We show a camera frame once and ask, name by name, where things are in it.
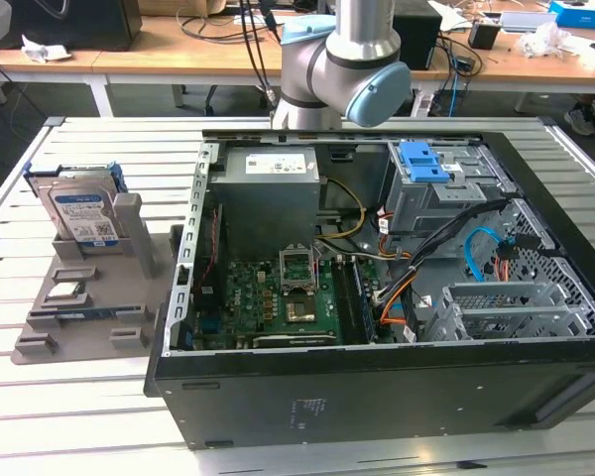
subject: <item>blue hard drive label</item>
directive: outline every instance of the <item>blue hard drive label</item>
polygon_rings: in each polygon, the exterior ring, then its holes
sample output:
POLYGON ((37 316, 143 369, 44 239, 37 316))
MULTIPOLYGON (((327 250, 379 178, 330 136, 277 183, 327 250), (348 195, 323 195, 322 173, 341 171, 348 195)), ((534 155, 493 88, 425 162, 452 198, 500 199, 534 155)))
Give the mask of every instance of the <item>blue hard drive label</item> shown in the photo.
POLYGON ((55 202, 61 220, 75 241, 84 246, 116 245, 117 231, 108 216, 112 210, 100 195, 58 195, 55 202))

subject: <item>sticker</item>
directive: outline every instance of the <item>sticker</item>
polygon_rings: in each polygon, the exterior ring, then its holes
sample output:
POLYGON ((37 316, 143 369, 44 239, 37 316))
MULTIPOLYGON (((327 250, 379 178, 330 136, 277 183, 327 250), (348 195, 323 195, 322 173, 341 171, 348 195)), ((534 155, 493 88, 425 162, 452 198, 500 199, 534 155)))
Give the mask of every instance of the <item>sticker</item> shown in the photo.
POLYGON ((379 219, 379 232, 382 235, 388 234, 388 218, 380 218, 379 219))
POLYGON ((60 195, 55 197, 59 215, 75 241, 87 246, 112 246, 119 236, 110 218, 103 214, 101 196, 60 195))
POLYGON ((326 411, 327 404, 328 399, 295 399, 291 401, 289 428, 297 430, 313 428, 321 420, 319 416, 326 411))
POLYGON ((245 174, 306 174, 304 154, 251 154, 245 174))
POLYGON ((410 329, 407 326, 404 326, 404 338, 407 340, 407 342, 409 342, 410 344, 417 342, 417 337, 415 336, 415 334, 413 333, 413 330, 410 329))
POLYGON ((420 303, 416 307, 432 307, 432 296, 421 296, 420 303))
POLYGON ((463 168, 460 167, 460 164, 442 164, 440 166, 446 172, 463 172, 463 168))
POLYGON ((86 319, 86 316, 83 315, 81 312, 72 312, 70 314, 58 314, 56 315, 58 319, 86 319))

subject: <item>paper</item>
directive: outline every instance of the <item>paper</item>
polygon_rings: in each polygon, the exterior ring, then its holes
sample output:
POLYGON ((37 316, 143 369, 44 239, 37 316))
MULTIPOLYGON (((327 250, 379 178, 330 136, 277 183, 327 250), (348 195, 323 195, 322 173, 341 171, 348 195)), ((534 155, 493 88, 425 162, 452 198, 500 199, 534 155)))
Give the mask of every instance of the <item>paper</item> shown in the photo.
POLYGON ((22 44, 24 45, 22 53, 35 62, 46 63, 47 61, 65 60, 72 56, 62 45, 52 45, 50 47, 38 45, 24 35, 22 36, 22 44))
POLYGON ((561 50, 565 50, 566 52, 573 53, 574 55, 581 55, 591 43, 593 43, 592 40, 571 35, 564 39, 564 42, 559 46, 559 48, 561 50))
POLYGON ((447 5, 442 5, 438 2, 435 2, 434 0, 428 0, 427 3, 429 3, 431 7, 436 10, 436 13, 442 17, 440 22, 441 32, 449 32, 450 30, 461 28, 472 28, 472 22, 461 16, 453 8, 447 5))

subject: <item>green circuit board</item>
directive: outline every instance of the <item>green circuit board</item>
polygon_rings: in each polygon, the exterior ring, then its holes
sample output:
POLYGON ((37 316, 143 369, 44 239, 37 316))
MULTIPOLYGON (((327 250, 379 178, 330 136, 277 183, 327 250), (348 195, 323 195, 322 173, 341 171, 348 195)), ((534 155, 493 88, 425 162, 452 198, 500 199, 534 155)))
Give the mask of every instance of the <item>green circuit board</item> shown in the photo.
MULTIPOLYGON (((233 349, 240 348, 239 342, 245 345, 260 336, 306 335, 328 336, 334 344, 343 345, 333 266, 331 260, 315 262, 315 293, 284 295, 279 260, 230 262, 224 306, 220 312, 199 315, 194 326, 196 345, 202 342, 205 349, 233 349)), ((357 270, 357 278, 369 296, 379 284, 375 264, 360 261, 357 270)), ((291 279, 308 279, 299 260, 289 260, 285 271, 291 279)))
MULTIPOLYGON (((319 288, 314 295, 284 296, 279 262, 231 262, 227 275, 226 313, 222 319, 224 331, 236 335, 318 332, 339 336, 330 267, 328 261, 317 264, 319 288)), ((288 269, 288 273, 299 279, 304 276, 302 269, 288 269)))

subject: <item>metal slatted table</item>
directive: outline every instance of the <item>metal slatted table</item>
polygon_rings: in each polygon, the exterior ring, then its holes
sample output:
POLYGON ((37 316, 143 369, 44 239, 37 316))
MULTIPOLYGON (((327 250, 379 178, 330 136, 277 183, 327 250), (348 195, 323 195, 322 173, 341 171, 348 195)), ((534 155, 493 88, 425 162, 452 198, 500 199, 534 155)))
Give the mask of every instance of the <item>metal slatted table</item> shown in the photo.
MULTIPOLYGON (((15 366, 20 334, 54 249, 55 229, 20 177, 28 161, 122 165, 151 232, 183 220, 202 128, 265 128, 258 119, 67 119, 45 127, 0 188, 0 475, 323 472, 595 474, 595 402, 547 431, 428 437, 192 453, 160 399, 143 396, 147 358, 15 366)), ((537 119, 398 119, 407 131, 504 132, 595 246, 595 165, 537 119)))

